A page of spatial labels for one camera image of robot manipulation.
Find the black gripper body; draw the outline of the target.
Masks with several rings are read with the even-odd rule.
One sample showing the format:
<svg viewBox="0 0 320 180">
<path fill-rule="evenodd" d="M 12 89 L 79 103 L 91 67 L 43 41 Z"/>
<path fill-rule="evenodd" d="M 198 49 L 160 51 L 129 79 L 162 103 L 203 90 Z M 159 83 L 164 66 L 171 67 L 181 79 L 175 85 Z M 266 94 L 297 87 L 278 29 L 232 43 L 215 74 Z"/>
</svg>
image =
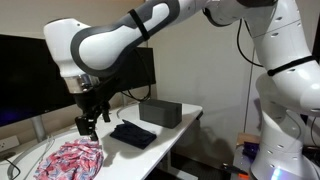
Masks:
<svg viewBox="0 0 320 180">
<path fill-rule="evenodd" d="M 92 130 L 95 130 L 98 117 L 102 116 L 101 105 L 109 104 L 109 100 L 115 94 L 115 81 L 103 80 L 95 85 L 82 83 L 82 87 L 82 93 L 73 95 L 77 106 L 83 112 L 75 118 L 75 122 L 80 135 L 90 135 Z"/>
</svg>

